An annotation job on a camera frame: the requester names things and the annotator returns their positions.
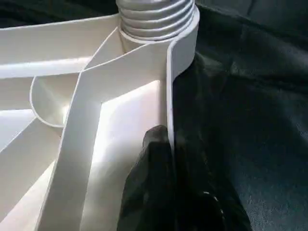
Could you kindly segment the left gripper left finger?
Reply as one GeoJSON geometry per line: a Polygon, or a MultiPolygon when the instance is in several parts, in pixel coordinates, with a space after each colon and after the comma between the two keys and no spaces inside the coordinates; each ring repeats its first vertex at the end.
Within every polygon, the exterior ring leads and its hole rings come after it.
{"type": "Polygon", "coordinates": [[[158,125],[146,131],[142,151],[126,178],[117,230],[175,230],[175,190],[167,128],[158,125]]]}

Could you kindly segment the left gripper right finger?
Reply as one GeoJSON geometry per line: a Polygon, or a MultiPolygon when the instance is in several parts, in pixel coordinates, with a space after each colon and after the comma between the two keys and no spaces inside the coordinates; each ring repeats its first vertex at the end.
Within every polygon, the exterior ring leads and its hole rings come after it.
{"type": "Polygon", "coordinates": [[[177,138],[175,161],[182,200],[182,228],[250,231],[250,219],[226,176],[223,157],[202,141],[177,138]]]}

